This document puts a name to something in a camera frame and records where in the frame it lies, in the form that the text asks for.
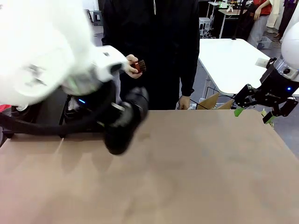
person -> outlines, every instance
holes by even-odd
[[[261,41],[264,32],[266,31],[267,21],[272,10],[270,0],[253,0],[256,11],[254,14],[254,24],[249,34],[247,42],[257,48],[258,42]]]
[[[199,55],[198,0],[106,0],[103,45],[144,60],[146,72],[120,74],[124,96],[136,86],[149,93],[149,109],[188,109]],[[179,98],[179,85],[182,96]]]
[[[284,13],[282,15],[282,19],[279,25],[278,34],[275,36],[278,39],[281,39],[285,33],[285,29],[288,26],[294,12],[296,9],[296,0],[285,0],[284,2]]]

black cable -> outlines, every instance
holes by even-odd
[[[213,94],[214,94],[214,91],[219,92],[218,90],[216,90],[216,86],[215,86],[214,88],[208,86],[207,89],[206,89],[206,96],[207,96],[207,92],[208,92],[209,89],[212,89],[212,90],[213,90]]]
[[[229,98],[231,98],[231,99],[235,99],[234,97],[231,97],[231,96],[228,96],[228,95],[221,95],[221,96],[219,96],[219,97],[229,97]]]
[[[0,124],[3,128],[16,132],[16,133],[24,133],[24,134],[32,134],[32,135],[64,135],[75,132],[80,132],[84,128],[90,126],[90,124],[94,123],[95,120],[102,116],[104,112],[110,107],[111,103],[115,97],[115,84],[113,81],[105,83],[102,86],[104,91],[106,91],[107,95],[105,99],[101,103],[101,106],[97,108],[97,110],[93,111],[87,116],[84,116],[79,121],[73,121],[67,125],[58,125],[58,126],[48,126],[48,125],[40,125],[33,124],[29,122],[25,122],[22,120],[17,120],[13,117],[9,117],[5,114],[0,113]]]
[[[194,103],[196,103],[196,107],[197,106],[201,106],[202,108],[205,108],[206,110],[208,110],[205,106],[203,106],[203,105],[200,105],[199,103],[197,103],[197,102],[195,102],[194,100],[192,100],[192,99],[190,99],[192,102],[194,102]]]

floor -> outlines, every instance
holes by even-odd
[[[97,46],[101,46],[101,39],[103,37],[103,28],[102,27],[93,27],[94,30],[94,38]],[[270,39],[274,40],[274,34],[265,34]],[[270,49],[261,50],[264,54],[269,57],[279,57],[281,53],[280,43],[273,42],[272,47]],[[194,82],[194,90],[195,92],[191,95],[191,99],[198,101],[200,99],[203,89],[204,83],[206,79],[206,71],[198,62],[198,68],[196,72],[195,82]],[[119,78],[116,78],[116,83],[119,86],[120,81]],[[220,102],[225,102],[225,97],[220,98]],[[292,152],[299,157],[299,106],[296,107],[291,114],[286,117],[279,117],[274,120],[274,129],[279,134],[279,136],[285,141],[287,146],[292,150]]]

hand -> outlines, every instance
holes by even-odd
[[[253,18],[254,21],[256,21],[260,17],[261,11],[262,11],[262,9],[260,7],[258,7],[256,9],[256,12],[254,13],[254,18]]]
[[[138,62],[138,58],[134,55],[128,55],[126,58],[129,61],[129,65]],[[142,75],[142,72],[138,73],[138,70],[133,68],[132,66],[128,66],[125,72],[132,78],[139,78]]]
[[[190,107],[190,97],[181,96],[178,100],[178,109],[179,110],[188,110]]]

tabletop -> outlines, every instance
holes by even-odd
[[[221,2],[213,2],[213,1],[209,1],[208,2],[210,5],[212,5],[212,6],[219,6],[219,5],[221,5]]]
[[[297,224],[299,162],[254,110],[154,111],[130,149],[16,135],[0,148],[3,224]]]
[[[225,14],[225,15],[239,15],[239,14],[241,13],[241,10],[240,10],[240,9],[234,9],[233,12],[231,12],[231,11],[227,12],[227,9],[219,9],[219,12],[221,12],[221,13],[223,13],[223,14]]]
[[[199,60],[221,93],[237,94],[246,84],[257,88],[266,68],[256,65],[263,52],[242,39],[201,39]]]

